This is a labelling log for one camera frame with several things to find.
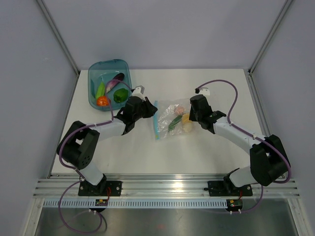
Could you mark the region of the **clear zip top bag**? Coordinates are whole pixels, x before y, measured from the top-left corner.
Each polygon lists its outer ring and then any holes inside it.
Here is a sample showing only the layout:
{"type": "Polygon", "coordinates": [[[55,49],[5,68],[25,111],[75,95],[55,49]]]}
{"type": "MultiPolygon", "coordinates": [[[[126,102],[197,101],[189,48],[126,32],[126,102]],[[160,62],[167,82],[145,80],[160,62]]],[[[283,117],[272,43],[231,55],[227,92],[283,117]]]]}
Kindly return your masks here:
{"type": "Polygon", "coordinates": [[[182,123],[179,122],[174,130],[168,132],[168,126],[171,121],[177,116],[174,110],[178,106],[185,108],[186,113],[190,112],[190,102],[188,98],[177,99],[177,100],[156,100],[154,106],[158,108],[153,118],[155,139],[162,140],[169,138],[171,136],[185,135],[188,134],[183,130],[182,123]]]}

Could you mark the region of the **green toy bell pepper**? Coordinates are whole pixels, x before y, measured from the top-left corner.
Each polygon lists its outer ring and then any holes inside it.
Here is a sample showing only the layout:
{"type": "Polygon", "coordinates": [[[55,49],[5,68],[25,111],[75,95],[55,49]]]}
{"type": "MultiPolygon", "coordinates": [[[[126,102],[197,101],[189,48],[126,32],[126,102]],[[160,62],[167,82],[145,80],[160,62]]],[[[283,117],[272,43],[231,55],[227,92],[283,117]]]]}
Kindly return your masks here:
{"type": "Polygon", "coordinates": [[[123,103],[128,99],[129,91],[125,88],[118,89],[114,92],[113,98],[116,103],[123,103]]]}

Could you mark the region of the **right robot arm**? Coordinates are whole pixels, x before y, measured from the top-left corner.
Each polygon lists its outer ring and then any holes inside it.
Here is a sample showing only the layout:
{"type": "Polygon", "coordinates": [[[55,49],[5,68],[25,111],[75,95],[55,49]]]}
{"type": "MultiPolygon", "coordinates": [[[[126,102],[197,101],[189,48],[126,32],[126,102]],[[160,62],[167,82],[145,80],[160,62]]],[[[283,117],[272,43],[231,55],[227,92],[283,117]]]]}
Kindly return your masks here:
{"type": "Polygon", "coordinates": [[[268,186],[285,173],[290,173],[290,163],[279,137],[265,137],[234,125],[221,111],[213,111],[206,96],[190,98],[189,118],[203,129],[231,141],[250,158],[250,164],[237,168],[220,181],[209,181],[210,196],[251,196],[251,185],[268,186]]]}

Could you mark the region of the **purple toy eggplant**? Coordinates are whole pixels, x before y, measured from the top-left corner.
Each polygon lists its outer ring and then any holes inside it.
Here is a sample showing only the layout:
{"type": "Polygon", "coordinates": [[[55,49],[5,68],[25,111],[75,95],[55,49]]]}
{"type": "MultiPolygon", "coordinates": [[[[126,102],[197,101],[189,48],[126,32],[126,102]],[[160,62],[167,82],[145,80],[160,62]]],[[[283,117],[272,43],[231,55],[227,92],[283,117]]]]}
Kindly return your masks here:
{"type": "Polygon", "coordinates": [[[105,86],[106,93],[110,92],[119,83],[119,81],[123,81],[124,78],[124,73],[118,73],[116,76],[114,76],[114,78],[110,80],[105,86]]]}

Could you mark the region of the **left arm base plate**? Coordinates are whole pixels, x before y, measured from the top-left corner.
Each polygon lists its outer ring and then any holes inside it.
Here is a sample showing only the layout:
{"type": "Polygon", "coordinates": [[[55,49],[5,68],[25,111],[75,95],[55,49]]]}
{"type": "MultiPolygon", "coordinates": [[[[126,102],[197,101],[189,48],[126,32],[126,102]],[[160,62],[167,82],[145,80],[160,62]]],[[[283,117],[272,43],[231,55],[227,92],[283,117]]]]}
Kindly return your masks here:
{"type": "Polygon", "coordinates": [[[99,183],[98,185],[92,185],[87,181],[80,183],[78,196],[83,197],[119,197],[122,191],[121,181],[106,181],[105,183],[99,183]]]}

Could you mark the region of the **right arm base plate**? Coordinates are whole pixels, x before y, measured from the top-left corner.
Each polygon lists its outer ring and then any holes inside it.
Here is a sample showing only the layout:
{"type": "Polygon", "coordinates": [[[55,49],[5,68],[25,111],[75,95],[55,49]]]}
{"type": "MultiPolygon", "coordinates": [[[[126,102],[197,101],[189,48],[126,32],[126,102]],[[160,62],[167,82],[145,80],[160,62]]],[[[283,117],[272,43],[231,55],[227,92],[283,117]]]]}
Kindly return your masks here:
{"type": "Polygon", "coordinates": [[[235,187],[223,180],[212,180],[207,182],[207,187],[203,189],[209,193],[210,197],[251,197],[253,196],[250,184],[242,187],[235,187]]]}

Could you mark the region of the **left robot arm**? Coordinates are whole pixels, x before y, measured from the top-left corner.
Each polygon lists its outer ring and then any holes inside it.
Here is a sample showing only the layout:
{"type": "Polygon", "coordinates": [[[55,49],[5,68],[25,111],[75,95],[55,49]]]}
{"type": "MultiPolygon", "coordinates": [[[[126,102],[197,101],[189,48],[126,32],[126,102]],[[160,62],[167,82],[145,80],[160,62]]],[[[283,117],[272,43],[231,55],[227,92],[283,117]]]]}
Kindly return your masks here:
{"type": "Polygon", "coordinates": [[[119,183],[108,183],[106,175],[94,162],[98,143],[129,133],[142,118],[151,118],[158,111],[147,97],[131,96],[112,120],[95,124],[75,121],[59,143],[56,153],[60,163],[73,169],[81,178],[79,196],[109,196],[119,183]]]}

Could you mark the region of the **light green toy vegetable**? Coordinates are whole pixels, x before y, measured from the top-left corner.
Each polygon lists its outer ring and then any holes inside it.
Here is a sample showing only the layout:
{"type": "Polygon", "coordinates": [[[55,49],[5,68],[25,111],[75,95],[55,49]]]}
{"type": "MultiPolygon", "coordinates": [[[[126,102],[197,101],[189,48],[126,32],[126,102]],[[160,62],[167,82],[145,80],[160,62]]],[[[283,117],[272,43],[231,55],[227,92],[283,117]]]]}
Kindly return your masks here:
{"type": "Polygon", "coordinates": [[[105,94],[105,84],[104,82],[100,82],[100,85],[98,86],[97,91],[96,91],[95,98],[99,99],[100,97],[104,96],[104,94],[105,94]]]}

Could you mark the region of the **orange toy pumpkin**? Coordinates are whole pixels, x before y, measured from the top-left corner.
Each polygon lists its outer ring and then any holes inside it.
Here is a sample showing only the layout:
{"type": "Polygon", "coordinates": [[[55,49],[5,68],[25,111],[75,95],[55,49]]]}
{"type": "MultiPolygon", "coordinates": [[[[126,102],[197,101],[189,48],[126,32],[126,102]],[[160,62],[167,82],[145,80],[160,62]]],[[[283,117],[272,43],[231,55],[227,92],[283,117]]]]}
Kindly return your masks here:
{"type": "Polygon", "coordinates": [[[106,107],[110,105],[110,99],[108,99],[106,96],[100,96],[96,100],[96,105],[99,107],[106,107]]]}

